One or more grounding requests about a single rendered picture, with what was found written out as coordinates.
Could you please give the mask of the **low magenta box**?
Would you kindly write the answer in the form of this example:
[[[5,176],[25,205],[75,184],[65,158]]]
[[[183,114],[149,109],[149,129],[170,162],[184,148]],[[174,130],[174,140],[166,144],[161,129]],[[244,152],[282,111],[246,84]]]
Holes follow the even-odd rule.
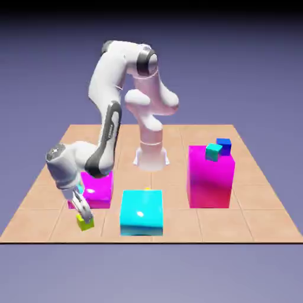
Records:
[[[83,187],[83,197],[91,209],[108,209],[113,193],[113,172],[103,178],[94,178],[87,172],[79,172],[79,185]]]

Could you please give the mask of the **large cyan box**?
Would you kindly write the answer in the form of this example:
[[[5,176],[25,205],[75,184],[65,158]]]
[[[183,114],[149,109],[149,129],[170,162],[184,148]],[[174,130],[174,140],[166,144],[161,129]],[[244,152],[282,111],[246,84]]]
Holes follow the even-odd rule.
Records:
[[[162,190],[124,190],[120,209],[122,236],[162,236]]]

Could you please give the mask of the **small blue cube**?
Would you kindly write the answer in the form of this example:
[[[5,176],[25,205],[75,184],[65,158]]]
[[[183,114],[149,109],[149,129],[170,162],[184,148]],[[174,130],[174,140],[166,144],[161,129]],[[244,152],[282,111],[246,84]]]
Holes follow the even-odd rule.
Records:
[[[229,138],[217,138],[216,143],[222,146],[221,156],[229,156],[231,153],[231,140]]]

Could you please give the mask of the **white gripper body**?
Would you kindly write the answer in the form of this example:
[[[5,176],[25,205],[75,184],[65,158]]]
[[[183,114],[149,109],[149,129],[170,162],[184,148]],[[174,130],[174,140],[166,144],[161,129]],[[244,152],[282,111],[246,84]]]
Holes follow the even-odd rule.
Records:
[[[86,223],[89,223],[90,220],[93,218],[91,208],[87,203],[86,199],[83,197],[83,195],[75,189],[73,190],[72,204],[74,205],[75,209],[80,214],[80,216],[83,218],[83,220]]]

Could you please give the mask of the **small teal cube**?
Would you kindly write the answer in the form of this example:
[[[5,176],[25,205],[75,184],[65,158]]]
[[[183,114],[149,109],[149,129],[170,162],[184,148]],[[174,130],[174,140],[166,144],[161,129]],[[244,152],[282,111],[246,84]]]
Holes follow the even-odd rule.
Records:
[[[223,146],[220,144],[210,143],[205,148],[205,158],[207,160],[217,162]]]

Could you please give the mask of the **tall magenta box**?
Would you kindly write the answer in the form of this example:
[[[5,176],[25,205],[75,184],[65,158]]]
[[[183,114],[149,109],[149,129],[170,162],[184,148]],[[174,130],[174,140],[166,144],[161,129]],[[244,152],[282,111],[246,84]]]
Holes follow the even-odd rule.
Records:
[[[232,155],[216,162],[205,158],[205,146],[188,147],[186,191],[190,208],[229,208],[235,161]]]

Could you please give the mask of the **small yellow-green cube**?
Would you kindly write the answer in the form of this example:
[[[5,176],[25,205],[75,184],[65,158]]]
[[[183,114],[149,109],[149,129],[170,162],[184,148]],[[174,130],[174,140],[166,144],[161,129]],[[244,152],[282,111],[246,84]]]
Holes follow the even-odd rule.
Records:
[[[77,221],[77,224],[79,226],[79,228],[82,230],[82,231],[85,231],[85,230],[88,230],[90,228],[94,228],[94,218],[92,217],[88,222],[86,222],[80,214],[77,214],[76,215],[76,221]]]

